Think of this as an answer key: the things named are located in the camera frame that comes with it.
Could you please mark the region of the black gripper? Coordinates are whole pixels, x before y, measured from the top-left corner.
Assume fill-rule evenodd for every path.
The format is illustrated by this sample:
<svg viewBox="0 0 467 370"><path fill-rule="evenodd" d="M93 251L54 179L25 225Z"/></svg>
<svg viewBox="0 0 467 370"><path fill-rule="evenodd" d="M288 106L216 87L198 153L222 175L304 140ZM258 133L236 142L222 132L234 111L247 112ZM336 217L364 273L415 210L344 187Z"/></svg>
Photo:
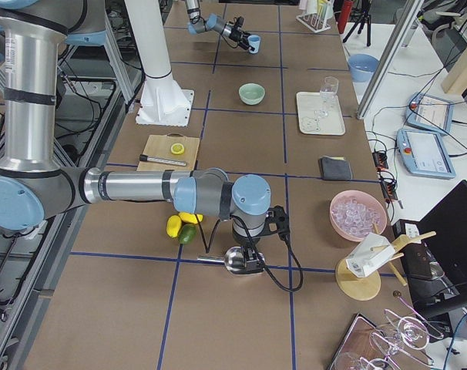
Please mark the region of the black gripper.
<svg viewBox="0 0 467 370"><path fill-rule="evenodd" d="M276 234L282 241L289 240L289 217L282 206L268 209L264 225L257 237L266 237ZM252 247L244 248L246 271L262 271L263 255L258 254Z"/></svg>
<svg viewBox="0 0 467 370"><path fill-rule="evenodd" d="M248 37L250 36L249 32L245 32L242 27L244 24L244 17L239 16L234 19L233 22L228 22L227 25L230 30L228 38L234 41L237 44L237 47L242 49L247 49L249 53L256 52L256 45L254 43L249 43Z"/></svg>

